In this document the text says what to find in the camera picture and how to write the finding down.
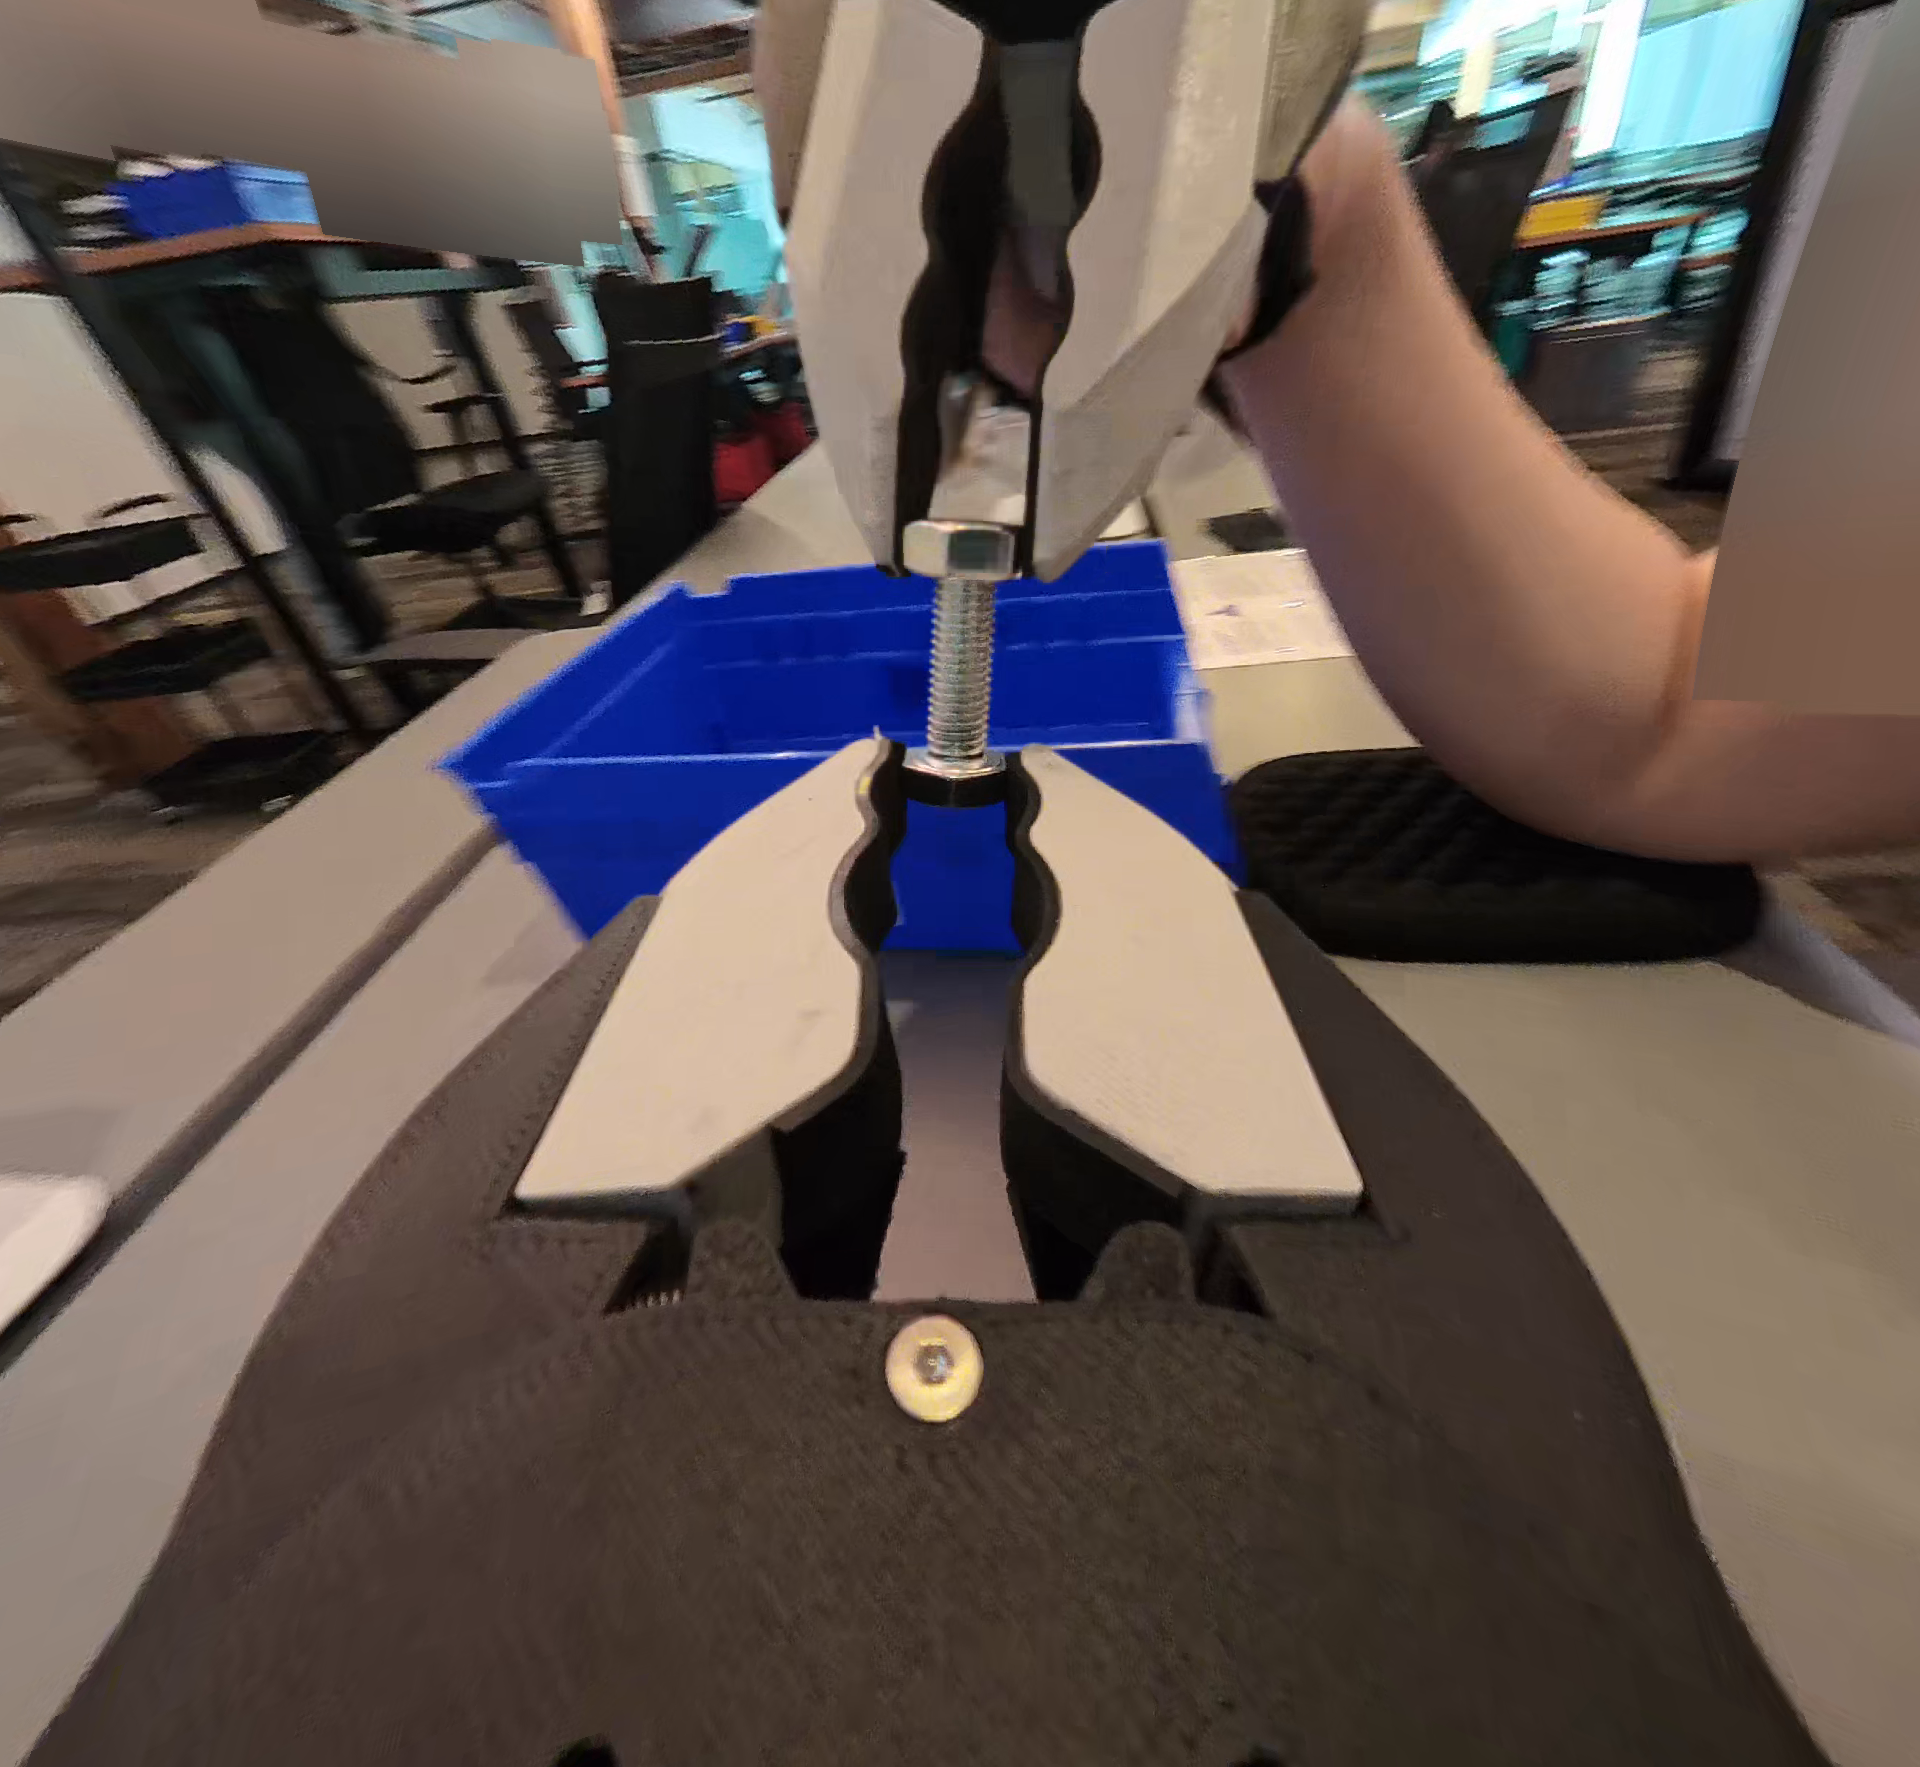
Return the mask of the white stand base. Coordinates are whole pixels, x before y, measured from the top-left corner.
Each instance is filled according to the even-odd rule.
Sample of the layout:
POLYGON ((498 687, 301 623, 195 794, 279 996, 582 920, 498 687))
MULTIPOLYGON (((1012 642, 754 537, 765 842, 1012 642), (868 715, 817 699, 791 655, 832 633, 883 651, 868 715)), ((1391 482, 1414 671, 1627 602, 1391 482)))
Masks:
POLYGON ((2 1173, 2 1330, 11 1330, 102 1232, 111 1192, 92 1174, 2 1173))

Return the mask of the black tall container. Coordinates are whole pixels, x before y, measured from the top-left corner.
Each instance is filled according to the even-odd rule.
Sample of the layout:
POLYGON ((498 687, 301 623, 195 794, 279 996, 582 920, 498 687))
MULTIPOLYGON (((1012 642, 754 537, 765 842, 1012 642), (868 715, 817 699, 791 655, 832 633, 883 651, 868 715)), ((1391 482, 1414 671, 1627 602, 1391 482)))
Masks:
POLYGON ((610 606, 716 529, 713 386, 721 311, 706 277, 602 270, 590 305, 608 342, 602 539, 610 606))

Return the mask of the black utility cart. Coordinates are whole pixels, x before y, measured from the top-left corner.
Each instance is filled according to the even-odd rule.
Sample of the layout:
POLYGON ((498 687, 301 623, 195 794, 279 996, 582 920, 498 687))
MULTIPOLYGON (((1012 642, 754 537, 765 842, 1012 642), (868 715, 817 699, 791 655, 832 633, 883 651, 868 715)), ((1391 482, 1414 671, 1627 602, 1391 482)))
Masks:
MULTIPOLYGON (((149 578, 207 556, 195 512, 171 495, 110 502, 90 525, 58 529, 40 512, 2 512, 2 602, 70 602, 149 578)), ((49 687, 76 724, 123 724, 180 699, 207 699, 219 730, 192 737, 188 750, 137 754, 132 794, 160 817, 279 812, 316 794, 341 765, 325 729, 258 729, 230 686, 273 660, 258 617, 103 617, 82 623, 76 658, 49 671, 49 687)))

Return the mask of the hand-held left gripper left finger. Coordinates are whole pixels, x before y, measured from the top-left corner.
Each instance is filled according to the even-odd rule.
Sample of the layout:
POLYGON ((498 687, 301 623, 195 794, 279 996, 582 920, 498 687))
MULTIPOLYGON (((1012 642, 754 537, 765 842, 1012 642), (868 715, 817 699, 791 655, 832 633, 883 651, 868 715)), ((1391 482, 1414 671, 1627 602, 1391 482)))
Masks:
POLYGON ((855 1071, 872 942, 850 916, 896 742, 855 741, 721 829, 661 886, 512 1180, 512 1201, 681 1201, 855 1071))

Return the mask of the person's right forearm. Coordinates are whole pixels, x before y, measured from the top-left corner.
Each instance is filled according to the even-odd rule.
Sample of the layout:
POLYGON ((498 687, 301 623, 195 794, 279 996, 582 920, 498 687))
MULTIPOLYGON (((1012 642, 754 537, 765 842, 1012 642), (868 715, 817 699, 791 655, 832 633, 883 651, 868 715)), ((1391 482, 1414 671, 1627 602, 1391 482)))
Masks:
POLYGON ((1658 765, 1688 556, 1599 486, 1487 349, 1235 362, 1235 406, 1372 686, 1470 794, 1552 838, 1726 860, 1658 765))

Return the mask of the person's right hand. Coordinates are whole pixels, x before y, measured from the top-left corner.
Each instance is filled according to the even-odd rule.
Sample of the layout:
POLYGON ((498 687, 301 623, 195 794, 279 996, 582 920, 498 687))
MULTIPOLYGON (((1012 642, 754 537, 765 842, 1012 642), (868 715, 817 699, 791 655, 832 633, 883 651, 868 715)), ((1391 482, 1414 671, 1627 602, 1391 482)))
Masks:
POLYGON ((1501 498, 1535 464, 1373 109, 1343 96, 1281 187, 1263 298, 1215 383, 1294 511, 1501 498))

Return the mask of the blue plastic crate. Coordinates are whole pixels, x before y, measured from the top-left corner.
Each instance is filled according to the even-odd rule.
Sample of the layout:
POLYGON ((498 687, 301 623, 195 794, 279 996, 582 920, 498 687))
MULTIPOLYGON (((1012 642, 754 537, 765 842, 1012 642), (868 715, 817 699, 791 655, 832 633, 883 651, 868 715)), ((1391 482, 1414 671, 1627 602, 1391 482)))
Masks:
POLYGON ((260 165, 123 165, 110 181, 132 237, 164 242, 236 224, 319 224, 303 172, 260 165))

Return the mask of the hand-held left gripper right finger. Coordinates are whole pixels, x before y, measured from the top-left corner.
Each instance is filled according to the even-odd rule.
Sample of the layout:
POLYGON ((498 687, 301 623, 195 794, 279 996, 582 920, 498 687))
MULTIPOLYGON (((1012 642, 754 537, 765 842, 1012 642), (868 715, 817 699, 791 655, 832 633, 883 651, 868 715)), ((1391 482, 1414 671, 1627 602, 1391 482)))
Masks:
POLYGON ((1018 750, 1034 942, 1012 1075, 1163 1201, 1359 1201, 1359 1167, 1229 874, 1069 761, 1018 750))

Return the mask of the black office chair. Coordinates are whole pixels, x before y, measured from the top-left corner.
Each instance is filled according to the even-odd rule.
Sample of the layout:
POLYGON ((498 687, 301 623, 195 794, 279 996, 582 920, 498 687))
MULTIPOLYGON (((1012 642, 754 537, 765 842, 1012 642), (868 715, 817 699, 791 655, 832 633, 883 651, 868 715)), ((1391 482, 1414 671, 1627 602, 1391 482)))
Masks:
POLYGON ((443 366, 462 370, 475 386, 467 393, 446 393, 428 402, 425 408, 452 420, 456 429, 467 415, 490 420, 494 436, 467 445, 462 455, 475 460, 481 451, 498 451, 501 464, 490 469, 458 475, 446 482, 428 482, 419 469, 419 455, 412 455, 412 486, 398 498, 362 507, 337 521, 337 537, 353 556, 434 556, 462 563, 477 606, 494 623, 512 617, 512 602, 498 597, 485 578, 477 556, 494 556, 498 567, 511 567, 511 529, 534 525, 541 554, 562 585, 562 598, 573 610, 582 606, 587 585, 577 573, 577 562, 562 537, 562 525, 550 507, 550 490, 534 466, 517 415, 511 408, 506 388, 498 386, 498 370, 481 349, 469 311, 475 293, 430 293, 419 305, 434 314, 446 338, 446 362, 439 362, 419 386, 443 377, 443 366))

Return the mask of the blue plastic bin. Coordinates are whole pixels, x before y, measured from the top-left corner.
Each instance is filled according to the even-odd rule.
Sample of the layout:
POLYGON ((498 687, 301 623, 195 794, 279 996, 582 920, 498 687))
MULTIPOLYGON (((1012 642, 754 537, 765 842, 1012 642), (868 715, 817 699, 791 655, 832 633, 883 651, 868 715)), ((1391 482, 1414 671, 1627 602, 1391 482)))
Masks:
MULTIPOLYGON (((922 742, 929 585, 872 563, 681 585, 506 706, 443 776, 590 936, 843 742, 922 742)), ((995 591, 995 750, 1056 746, 1237 874, 1156 539, 995 591)))

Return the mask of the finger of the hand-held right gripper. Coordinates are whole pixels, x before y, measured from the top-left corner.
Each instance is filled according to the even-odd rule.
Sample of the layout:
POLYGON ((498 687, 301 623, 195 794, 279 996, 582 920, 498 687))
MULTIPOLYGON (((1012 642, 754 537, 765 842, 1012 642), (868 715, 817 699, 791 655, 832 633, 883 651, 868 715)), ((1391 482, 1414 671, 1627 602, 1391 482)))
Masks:
POLYGON ((1094 180, 1034 408, 1034 578, 1057 578, 1156 480, 1255 293, 1276 5, 1115 0, 1083 31, 1094 180))
POLYGON ((995 53, 938 0, 838 0, 785 216, 817 441, 887 575, 980 377, 995 251, 995 53))

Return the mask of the silver hex bolt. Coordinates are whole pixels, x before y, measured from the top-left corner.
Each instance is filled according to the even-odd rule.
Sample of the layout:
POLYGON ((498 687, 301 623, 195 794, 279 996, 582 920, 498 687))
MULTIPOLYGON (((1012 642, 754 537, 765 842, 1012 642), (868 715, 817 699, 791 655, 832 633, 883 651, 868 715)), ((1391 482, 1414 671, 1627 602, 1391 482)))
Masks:
POLYGON ((902 529, 902 567, 935 585, 925 746, 990 746, 995 591, 1016 578, 1016 533, 922 516, 902 529))

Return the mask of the white paper sheet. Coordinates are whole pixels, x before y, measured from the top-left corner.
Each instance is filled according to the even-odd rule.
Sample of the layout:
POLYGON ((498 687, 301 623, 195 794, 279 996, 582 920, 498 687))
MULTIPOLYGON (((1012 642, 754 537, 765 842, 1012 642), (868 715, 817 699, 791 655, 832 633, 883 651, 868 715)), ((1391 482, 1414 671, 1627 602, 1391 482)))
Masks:
POLYGON ((1305 547, 1168 562, 1194 673, 1352 658, 1305 547))

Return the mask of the silver hex nut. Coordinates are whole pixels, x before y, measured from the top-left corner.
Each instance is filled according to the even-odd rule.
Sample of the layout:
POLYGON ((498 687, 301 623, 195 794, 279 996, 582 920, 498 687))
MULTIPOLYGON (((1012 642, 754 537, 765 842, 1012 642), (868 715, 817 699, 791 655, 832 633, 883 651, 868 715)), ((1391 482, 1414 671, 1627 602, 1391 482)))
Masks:
POLYGON ((925 811, 1002 811, 1016 777, 1018 754, 1002 746, 907 746, 898 757, 898 794, 925 811))

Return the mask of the wooden top desk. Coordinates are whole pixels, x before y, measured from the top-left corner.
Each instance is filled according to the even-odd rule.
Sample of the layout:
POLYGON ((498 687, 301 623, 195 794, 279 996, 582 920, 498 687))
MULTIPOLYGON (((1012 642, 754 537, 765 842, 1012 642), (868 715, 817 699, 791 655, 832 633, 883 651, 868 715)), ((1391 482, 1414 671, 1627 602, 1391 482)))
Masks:
MULTIPOLYGON (((346 495, 346 507, 336 507, 316 469, 316 441, 303 425, 273 412, 253 386, 243 342, 234 333, 234 305, 215 305, 210 294, 253 293, 260 311, 288 307, 301 319, 319 319, 341 305, 419 298, 430 293, 523 293, 534 284, 534 270, 498 257, 346 242, 316 224, 236 224, 111 249, 70 249, 11 148, 2 148, 2 209, 32 242, 25 289, 46 284, 70 305, 95 354, 132 388, 164 455, 199 512, 221 533, 236 573, 253 585, 253 602, 273 615, 277 639, 290 645, 307 686, 350 741, 369 742, 373 724, 353 699, 353 687, 341 686, 341 673, 350 664, 369 671, 394 699, 412 699, 401 673, 412 658, 388 645, 388 610, 362 575, 362 556, 341 546, 337 521, 362 507, 398 498, 412 480, 388 482, 373 475, 373 482, 346 495), (267 556, 253 554, 236 512, 225 507, 219 482, 210 482, 199 460, 207 433, 184 420, 168 366, 151 362, 160 342, 171 346, 171 362, 195 375, 199 393, 215 406, 210 425, 234 436, 242 469, 285 529, 285 554, 307 563, 319 589, 307 606, 288 597, 267 556)), ((512 602, 511 623, 485 623, 511 629, 523 623, 582 628, 582 606, 573 610, 556 591, 551 598, 512 602)))

